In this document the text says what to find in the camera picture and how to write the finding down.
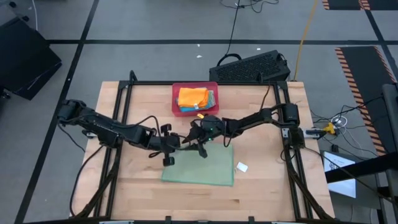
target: yellow cloth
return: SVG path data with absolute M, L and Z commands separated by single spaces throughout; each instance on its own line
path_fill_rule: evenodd
M 204 108 L 209 99 L 206 88 L 181 88 L 178 94 L 178 106 Z

